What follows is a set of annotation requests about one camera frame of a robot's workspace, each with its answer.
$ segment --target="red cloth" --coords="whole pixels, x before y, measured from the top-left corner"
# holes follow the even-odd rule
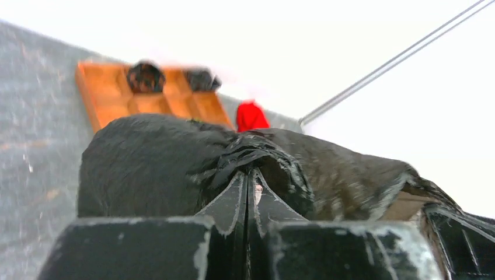
[[[270,128],[263,110],[254,101],[244,101],[237,108],[237,127],[239,132]]]

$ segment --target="orange wooden board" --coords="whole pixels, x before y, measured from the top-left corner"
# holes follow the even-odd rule
[[[192,92],[183,68],[162,68],[162,93],[133,93],[126,75],[130,65],[80,62],[75,78],[94,132],[109,122],[139,113],[173,114],[180,118],[227,125],[233,129],[215,92]]]

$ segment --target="black garbage bag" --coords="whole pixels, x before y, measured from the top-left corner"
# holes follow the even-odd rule
[[[279,196],[311,217],[313,194],[299,163],[268,139],[172,115],[119,118],[82,154],[78,217],[194,215],[237,170],[267,159],[287,179]]]
[[[313,188],[316,219],[409,221],[426,202],[462,212],[449,195],[406,162],[363,155],[284,129],[244,134],[264,137],[299,161]],[[287,178],[274,166],[269,162],[260,170],[269,186],[283,186]]]

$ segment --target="white background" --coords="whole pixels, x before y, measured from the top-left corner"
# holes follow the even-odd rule
[[[304,130],[405,160],[466,211],[495,218],[495,5]]]
[[[0,0],[0,19],[119,59],[203,64],[300,118],[474,0]]]

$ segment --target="gray floor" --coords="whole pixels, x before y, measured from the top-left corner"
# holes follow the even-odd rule
[[[0,22],[0,280],[35,279],[75,217],[79,158],[92,137],[73,78],[79,60],[107,59]],[[238,101],[222,101],[235,120]]]

